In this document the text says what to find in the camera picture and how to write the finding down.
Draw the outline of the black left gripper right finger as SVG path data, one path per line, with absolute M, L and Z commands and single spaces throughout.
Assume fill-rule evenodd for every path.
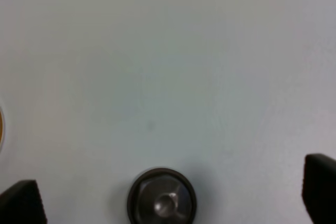
M 335 223 L 335 160 L 308 154 L 304 161 L 302 200 L 313 223 Z

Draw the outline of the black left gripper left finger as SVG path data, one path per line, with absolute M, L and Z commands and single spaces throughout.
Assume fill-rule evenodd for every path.
M 47 223 L 35 180 L 21 180 L 1 193 L 1 223 Z

